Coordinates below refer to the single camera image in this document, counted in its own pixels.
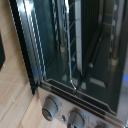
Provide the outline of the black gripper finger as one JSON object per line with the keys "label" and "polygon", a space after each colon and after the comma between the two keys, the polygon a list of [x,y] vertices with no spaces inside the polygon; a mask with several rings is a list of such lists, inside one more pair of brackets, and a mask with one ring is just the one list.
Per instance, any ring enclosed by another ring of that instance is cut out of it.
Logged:
{"label": "black gripper finger", "polygon": [[3,43],[2,43],[1,33],[0,33],[0,70],[3,66],[4,61],[5,61],[5,53],[4,53],[4,48],[3,48]]}

